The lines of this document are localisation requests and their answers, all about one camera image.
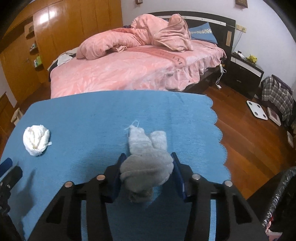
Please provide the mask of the blue pillow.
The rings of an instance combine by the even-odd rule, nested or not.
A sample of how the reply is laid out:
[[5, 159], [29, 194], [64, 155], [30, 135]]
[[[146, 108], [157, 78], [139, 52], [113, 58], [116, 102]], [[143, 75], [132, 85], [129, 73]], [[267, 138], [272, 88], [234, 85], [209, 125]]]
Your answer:
[[209, 23], [189, 28], [189, 32], [193, 40], [205, 41], [216, 45], [218, 44]]

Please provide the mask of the plaid shirt on chair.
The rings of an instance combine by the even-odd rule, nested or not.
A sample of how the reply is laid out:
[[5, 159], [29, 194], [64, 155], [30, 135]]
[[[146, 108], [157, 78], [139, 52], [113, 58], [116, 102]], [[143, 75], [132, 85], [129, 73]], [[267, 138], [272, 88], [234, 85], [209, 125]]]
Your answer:
[[261, 100], [271, 102], [281, 113], [282, 121], [291, 125], [295, 119], [295, 101], [291, 88], [275, 75], [266, 77], [261, 82]]

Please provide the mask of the blue table cloth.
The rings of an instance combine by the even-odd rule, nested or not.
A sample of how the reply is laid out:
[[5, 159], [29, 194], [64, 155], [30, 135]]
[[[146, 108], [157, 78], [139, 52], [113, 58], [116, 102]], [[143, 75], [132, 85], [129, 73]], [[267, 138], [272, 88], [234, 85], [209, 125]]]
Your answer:
[[[128, 153], [128, 127], [166, 132], [168, 152], [209, 181], [230, 178], [227, 151], [212, 100], [205, 95], [166, 91], [102, 91], [36, 102], [10, 135], [1, 159], [12, 159], [23, 176], [11, 191], [10, 217], [28, 239], [50, 201], [67, 181], [84, 183]], [[50, 146], [31, 156], [25, 129], [43, 125]]]

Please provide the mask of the black headboard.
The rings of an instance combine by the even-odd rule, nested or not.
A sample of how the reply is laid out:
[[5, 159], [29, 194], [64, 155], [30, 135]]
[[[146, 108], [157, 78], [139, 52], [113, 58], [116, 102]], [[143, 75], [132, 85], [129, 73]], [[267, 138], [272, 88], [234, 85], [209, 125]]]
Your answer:
[[231, 56], [236, 27], [235, 20], [196, 11], [158, 11], [151, 14], [163, 19], [169, 19], [173, 14], [180, 14], [186, 20], [189, 28], [209, 23], [213, 35], [218, 42], [218, 47], [225, 51], [228, 58]]

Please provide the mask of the black trash bin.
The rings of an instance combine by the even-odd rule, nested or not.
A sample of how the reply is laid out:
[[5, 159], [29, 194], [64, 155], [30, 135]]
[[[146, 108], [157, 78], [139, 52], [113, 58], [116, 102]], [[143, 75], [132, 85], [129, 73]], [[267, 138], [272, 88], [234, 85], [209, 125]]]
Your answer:
[[295, 240], [295, 167], [276, 174], [247, 202], [269, 240]]

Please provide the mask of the pink duvet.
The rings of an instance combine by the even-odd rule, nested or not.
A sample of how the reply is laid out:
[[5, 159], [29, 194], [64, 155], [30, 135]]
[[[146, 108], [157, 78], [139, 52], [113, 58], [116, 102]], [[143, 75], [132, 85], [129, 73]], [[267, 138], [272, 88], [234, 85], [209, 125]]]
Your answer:
[[129, 28], [116, 28], [95, 34], [80, 44], [76, 58], [95, 60], [110, 49], [122, 52], [127, 48], [145, 45], [166, 47], [171, 51], [192, 51], [191, 34], [179, 14], [164, 20], [152, 14], [136, 17]]

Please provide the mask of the grey knotted sock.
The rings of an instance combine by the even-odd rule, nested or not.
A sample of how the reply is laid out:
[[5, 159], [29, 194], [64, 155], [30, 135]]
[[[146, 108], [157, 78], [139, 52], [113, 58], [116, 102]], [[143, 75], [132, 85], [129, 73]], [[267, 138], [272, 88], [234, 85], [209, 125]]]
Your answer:
[[130, 155], [120, 166], [120, 179], [133, 203], [150, 202], [154, 188], [168, 181], [173, 172], [173, 158], [168, 152], [167, 135], [131, 124], [128, 128]]

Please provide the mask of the wooden wall ornament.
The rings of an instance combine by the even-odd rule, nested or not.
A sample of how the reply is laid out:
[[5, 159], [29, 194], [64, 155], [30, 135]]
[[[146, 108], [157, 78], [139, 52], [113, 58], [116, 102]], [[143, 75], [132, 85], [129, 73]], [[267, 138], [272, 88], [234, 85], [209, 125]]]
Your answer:
[[247, 0], [235, 0], [235, 4], [240, 6], [241, 8], [248, 8]]

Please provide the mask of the pink bed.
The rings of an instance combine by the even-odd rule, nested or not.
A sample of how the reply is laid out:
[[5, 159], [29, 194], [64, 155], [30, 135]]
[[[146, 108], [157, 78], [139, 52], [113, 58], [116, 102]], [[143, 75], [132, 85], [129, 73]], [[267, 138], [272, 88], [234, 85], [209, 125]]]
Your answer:
[[73, 58], [51, 73], [51, 98], [108, 90], [184, 91], [226, 57], [215, 44], [193, 40], [193, 50], [140, 46], [87, 60]]

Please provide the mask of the white bathroom scale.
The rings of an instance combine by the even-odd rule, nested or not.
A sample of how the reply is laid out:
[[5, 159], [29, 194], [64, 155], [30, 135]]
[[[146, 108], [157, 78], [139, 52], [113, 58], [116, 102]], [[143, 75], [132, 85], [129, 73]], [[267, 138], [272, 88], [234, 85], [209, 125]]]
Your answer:
[[247, 100], [246, 103], [256, 118], [259, 118], [259, 119], [265, 120], [265, 121], [268, 120], [266, 113], [264, 112], [264, 110], [262, 109], [262, 107], [259, 104], [257, 104], [256, 102], [253, 102], [253, 101], [249, 101], [249, 100]]

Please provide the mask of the crumpled white tissue far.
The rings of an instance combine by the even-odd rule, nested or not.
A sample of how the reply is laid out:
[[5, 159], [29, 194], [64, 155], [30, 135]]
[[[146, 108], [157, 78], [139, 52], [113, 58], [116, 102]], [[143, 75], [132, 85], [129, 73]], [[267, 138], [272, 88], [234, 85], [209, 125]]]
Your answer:
[[23, 145], [31, 156], [40, 156], [48, 146], [50, 131], [43, 125], [33, 125], [25, 129], [23, 133]]

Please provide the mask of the framed picture on floor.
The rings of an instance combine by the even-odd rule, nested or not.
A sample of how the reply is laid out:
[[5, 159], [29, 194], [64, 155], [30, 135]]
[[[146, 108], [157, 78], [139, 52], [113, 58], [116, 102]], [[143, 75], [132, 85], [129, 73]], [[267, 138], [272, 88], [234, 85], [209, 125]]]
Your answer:
[[270, 107], [267, 107], [267, 112], [268, 112], [268, 116], [269, 118], [278, 126], [281, 126], [281, 121], [280, 121], [280, 117], [278, 116], [278, 114], [272, 110]]

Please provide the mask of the wooden wardrobe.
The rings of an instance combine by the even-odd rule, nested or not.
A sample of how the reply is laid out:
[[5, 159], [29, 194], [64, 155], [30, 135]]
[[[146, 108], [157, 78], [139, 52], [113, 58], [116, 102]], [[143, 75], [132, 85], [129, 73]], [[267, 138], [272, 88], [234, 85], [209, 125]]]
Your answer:
[[88, 37], [122, 26], [120, 1], [33, 1], [1, 40], [1, 66], [12, 106], [23, 103], [48, 79], [60, 54]]

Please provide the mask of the clothes pile on bed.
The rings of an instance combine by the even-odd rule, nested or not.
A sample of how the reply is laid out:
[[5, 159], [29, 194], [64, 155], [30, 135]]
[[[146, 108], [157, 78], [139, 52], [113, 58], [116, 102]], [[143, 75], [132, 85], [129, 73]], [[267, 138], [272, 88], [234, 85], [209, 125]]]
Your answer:
[[53, 70], [55, 67], [63, 65], [64, 63], [67, 63], [71, 59], [73, 59], [76, 56], [78, 47], [68, 50], [62, 54], [60, 54], [53, 62], [52, 64], [48, 67], [48, 72]]

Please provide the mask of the black nightstand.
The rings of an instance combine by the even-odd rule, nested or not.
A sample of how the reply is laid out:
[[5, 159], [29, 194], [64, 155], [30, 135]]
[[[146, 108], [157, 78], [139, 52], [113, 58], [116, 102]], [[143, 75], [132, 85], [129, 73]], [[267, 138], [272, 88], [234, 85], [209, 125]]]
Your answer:
[[222, 80], [225, 85], [252, 100], [264, 75], [262, 68], [232, 53], [226, 71]]

